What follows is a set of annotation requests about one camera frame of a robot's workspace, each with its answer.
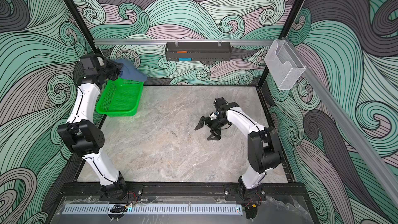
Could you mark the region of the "blue t-shirt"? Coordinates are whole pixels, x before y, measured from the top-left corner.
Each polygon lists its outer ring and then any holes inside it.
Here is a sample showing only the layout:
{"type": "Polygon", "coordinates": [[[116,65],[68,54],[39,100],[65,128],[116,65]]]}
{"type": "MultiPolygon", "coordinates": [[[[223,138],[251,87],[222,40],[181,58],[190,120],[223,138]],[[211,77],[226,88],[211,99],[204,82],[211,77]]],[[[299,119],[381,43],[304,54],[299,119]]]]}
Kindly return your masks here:
{"type": "Polygon", "coordinates": [[[137,82],[147,81],[148,77],[144,73],[140,72],[131,61],[126,59],[120,59],[116,60],[115,62],[120,67],[119,78],[134,80],[137,82]]]}

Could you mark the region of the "green plastic basket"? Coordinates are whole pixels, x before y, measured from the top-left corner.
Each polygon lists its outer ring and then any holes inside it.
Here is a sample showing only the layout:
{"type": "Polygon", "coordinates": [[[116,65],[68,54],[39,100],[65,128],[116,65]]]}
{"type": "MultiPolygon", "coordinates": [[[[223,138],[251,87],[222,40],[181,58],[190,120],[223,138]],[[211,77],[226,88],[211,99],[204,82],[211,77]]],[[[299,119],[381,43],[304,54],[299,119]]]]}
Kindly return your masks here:
{"type": "Polygon", "coordinates": [[[101,94],[96,111],[110,117],[131,117],[137,113],[144,82],[119,78],[110,80],[101,94]]]}

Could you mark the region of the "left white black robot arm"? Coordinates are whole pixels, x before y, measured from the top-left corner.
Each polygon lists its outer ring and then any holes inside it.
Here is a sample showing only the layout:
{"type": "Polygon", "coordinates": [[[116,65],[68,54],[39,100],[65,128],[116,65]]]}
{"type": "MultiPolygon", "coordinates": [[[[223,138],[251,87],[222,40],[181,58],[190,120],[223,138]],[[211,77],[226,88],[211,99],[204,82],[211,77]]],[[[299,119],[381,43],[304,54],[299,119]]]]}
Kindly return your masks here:
{"type": "Polygon", "coordinates": [[[127,185],[108,155],[102,150],[105,135],[94,124],[94,110],[101,87],[107,80],[116,80],[123,65],[101,54],[80,58],[83,75],[77,81],[77,95],[72,112],[57,132],[67,149],[86,161],[99,178],[101,191],[109,199],[127,197],[127,185]]]}

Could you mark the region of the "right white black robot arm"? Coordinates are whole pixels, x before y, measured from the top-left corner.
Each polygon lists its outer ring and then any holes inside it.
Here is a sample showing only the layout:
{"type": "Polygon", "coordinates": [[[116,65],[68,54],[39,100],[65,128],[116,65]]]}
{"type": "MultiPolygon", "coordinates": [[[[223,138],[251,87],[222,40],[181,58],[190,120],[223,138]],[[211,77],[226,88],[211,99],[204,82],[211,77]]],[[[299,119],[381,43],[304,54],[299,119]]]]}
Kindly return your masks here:
{"type": "Polygon", "coordinates": [[[214,107],[213,113],[200,118],[195,130],[209,127],[209,141],[221,140],[225,125],[234,125],[241,131],[247,138],[249,167],[238,182],[242,195],[252,193],[261,185],[267,171],[282,163],[283,152],[278,133],[274,127],[253,120],[235,102],[229,103],[219,97],[214,100],[214,107]]]}

